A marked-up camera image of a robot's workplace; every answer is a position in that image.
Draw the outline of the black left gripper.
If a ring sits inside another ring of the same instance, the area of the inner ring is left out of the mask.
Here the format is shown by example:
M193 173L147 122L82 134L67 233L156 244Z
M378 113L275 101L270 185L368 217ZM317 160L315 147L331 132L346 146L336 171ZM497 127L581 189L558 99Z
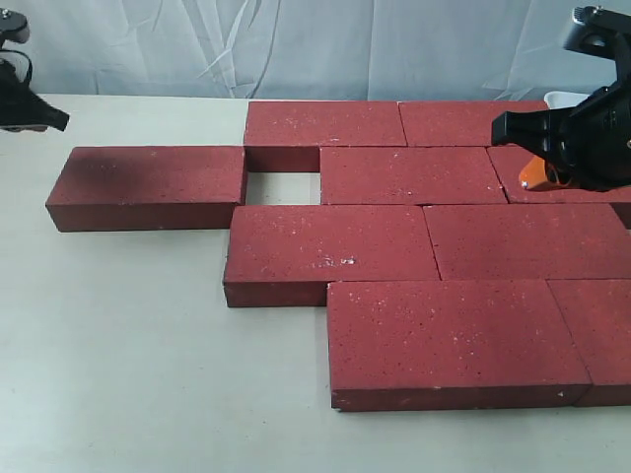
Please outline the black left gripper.
M33 92L29 95L27 123L27 91L30 89L34 66L31 59L22 51L6 49L7 41L24 44L31 36L27 17L10 9L0 11L0 46L1 52L23 56L28 67L26 75L20 79L14 64L1 59L1 128L10 132L29 131L43 132L48 128L64 132L70 115L53 107Z

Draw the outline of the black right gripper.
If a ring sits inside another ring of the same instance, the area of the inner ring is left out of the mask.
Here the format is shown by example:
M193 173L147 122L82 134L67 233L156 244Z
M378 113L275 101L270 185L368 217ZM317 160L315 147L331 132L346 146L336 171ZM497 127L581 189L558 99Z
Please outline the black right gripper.
M629 15L600 6L575 7L562 33L563 48L612 60L616 80L572 112L504 111L492 120L492 147L517 145L532 154L519 173L524 190L580 186L604 192L630 184L630 45L616 44L619 35L630 35Z

